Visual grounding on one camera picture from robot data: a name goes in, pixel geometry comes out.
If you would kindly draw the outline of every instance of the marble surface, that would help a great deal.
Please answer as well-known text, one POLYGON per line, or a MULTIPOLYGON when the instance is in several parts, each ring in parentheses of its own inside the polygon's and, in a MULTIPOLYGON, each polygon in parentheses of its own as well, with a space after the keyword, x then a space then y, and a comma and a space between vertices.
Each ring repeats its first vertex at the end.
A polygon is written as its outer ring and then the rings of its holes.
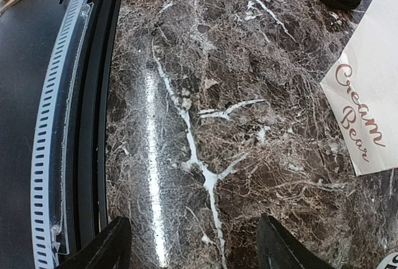
POLYGON ((335 268, 398 249, 398 177, 355 177, 319 85, 370 1, 123 0, 107 187, 131 268, 257 268, 263 212, 335 268))

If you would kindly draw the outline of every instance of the paper bag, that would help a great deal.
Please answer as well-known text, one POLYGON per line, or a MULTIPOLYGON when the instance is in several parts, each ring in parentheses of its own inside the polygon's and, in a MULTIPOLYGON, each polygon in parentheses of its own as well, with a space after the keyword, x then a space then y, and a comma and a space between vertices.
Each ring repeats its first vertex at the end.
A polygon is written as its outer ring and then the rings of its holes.
POLYGON ((398 0, 373 0, 321 82, 357 175, 398 167, 398 0))

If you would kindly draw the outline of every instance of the slotted aluminum strip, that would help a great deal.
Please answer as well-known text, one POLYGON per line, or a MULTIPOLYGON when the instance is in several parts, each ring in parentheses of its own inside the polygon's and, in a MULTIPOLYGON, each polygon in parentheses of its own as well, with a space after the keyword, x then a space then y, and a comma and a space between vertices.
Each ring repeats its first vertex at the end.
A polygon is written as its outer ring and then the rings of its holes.
POLYGON ((50 146, 53 120, 65 57, 80 9, 86 0, 71 0, 52 50, 37 113, 30 182, 30 219, 36 269, 53 269, 58 260, 52 247, 49 208, 50 146))

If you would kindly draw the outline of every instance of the white round object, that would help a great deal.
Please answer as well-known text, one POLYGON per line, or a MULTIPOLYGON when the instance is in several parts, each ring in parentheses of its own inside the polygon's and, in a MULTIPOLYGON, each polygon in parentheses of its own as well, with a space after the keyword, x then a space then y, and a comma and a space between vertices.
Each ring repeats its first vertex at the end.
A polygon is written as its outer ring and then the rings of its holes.
POLYGON ((377 269, 398 269, 398 252, 386 256, 377 269))

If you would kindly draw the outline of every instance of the marble table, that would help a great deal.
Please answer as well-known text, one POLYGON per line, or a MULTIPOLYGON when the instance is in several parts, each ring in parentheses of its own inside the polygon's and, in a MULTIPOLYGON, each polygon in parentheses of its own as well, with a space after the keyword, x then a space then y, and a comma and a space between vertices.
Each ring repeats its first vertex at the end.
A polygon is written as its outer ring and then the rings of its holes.
POLYGON ((335 268, 398 249, 398 177, 355 177, 319 85, 370 2, 123 0, 106 154, 131 268, 257 268, 264 212, 335 268))

